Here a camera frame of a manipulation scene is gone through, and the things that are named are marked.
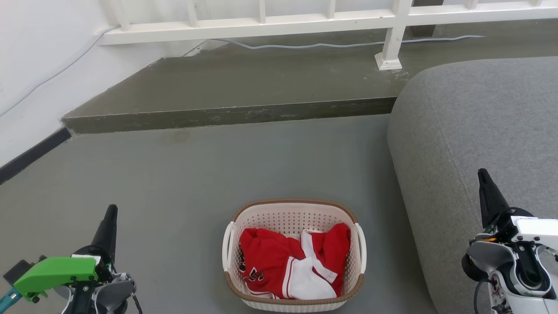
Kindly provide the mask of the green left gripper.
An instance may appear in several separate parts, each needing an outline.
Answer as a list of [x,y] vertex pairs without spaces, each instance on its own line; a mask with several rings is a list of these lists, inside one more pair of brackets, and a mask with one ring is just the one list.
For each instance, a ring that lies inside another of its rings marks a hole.
[[118,207],[111,204],[92,239],[91,245],[78,249],[71,256],[53,256],[34,265],[15,283],[26,300],[46,291],[78,282],[105,283],[112,278],[117,242]]

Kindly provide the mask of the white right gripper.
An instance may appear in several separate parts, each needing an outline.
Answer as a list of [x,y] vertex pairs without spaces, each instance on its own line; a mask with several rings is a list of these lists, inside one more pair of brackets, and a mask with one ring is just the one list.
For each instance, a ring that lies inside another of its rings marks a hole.
[[483,241],[498,244],[529,244],[558,250],[558,219],[538,218],[512,207],[485,168],[477,171]]

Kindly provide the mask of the white laundry basket brown rim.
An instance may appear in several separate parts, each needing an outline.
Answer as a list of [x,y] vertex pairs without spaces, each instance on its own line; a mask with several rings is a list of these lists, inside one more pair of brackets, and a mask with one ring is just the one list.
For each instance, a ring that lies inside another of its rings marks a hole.
[[[343,277],[343,290],[337,298],[321,300],[271,299],[250,294],[238,272],[242,253],[240,237],[249,228],[266,229],[299,238],[303,230],[327,232],[344,223],[351,232],[351,246]],[[239,209],[225,229],[222,241],[222,267],[225,280],[237,297],[251,308],[284,313],[332,311],[353,298],[364,282],[367,248],[361,225],[344,205],[316,199],[268,199],[254,201]]]

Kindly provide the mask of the grey fabric sofa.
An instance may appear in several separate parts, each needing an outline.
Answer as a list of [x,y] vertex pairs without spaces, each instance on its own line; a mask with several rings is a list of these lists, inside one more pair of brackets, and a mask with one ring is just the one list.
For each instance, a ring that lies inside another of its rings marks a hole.
[[512,207],[558,219],[558,56],[455,62],[403,88],[388,146],[438,314],[475,314],[462,270],[482,230],[477,171]]

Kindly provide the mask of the black baseboard strip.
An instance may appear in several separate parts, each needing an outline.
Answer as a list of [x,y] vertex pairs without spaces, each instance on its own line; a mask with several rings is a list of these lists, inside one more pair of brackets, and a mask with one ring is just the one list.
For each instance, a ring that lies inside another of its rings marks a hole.
[[0,185],[18,175],[32,163],[71,139],[71,133],[66,127],[62,127],[28,151],[22,153],[16,159],[0,167]]

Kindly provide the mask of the red and white jersey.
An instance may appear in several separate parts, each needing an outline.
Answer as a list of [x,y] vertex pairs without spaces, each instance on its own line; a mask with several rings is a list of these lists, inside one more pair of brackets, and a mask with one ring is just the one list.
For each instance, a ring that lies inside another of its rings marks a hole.
[[249,228],[240,237],[238,272],[250,294],[271,299],[337,298],[351,246],[351,232],[338,223],[327,232],[303,230],[299,238]]

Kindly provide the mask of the raised grey concrete step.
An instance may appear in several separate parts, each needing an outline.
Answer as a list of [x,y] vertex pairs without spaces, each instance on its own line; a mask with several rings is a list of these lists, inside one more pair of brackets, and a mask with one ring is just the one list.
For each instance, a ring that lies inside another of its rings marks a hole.
[[385,30],[206,41],[160,59],[61,121],[72,134],[119,133],[390,113],[407,82],[434,66],[558,56],[558,19],[442,24],[403,43],[402,69],[379,70]]

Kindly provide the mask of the white wooden railing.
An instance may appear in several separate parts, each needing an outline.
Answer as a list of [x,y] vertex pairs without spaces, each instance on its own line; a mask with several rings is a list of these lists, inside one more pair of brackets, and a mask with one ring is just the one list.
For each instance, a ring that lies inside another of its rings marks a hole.
[[122,0],[110,0],[117,26],[103,33],[99,44],[221,40],[386,29],[382,51],[375,56],[375,61],[379,70],[396,70],[402,68],[398,54],[407,27],[558,19],[558,0],[501,0],[492,3],[463,0],[460,4],[426,6],[416,6],[413,0],[391,0],[391,6],[386,9],[357,11],[337,10],[338,1],[325,0],[326,10],[323,13],[269,16],[266,0],[256,0],[255,17],[202,20],[198,17],[194,0],[185,0],[187,20],[136,24],[126,16]]

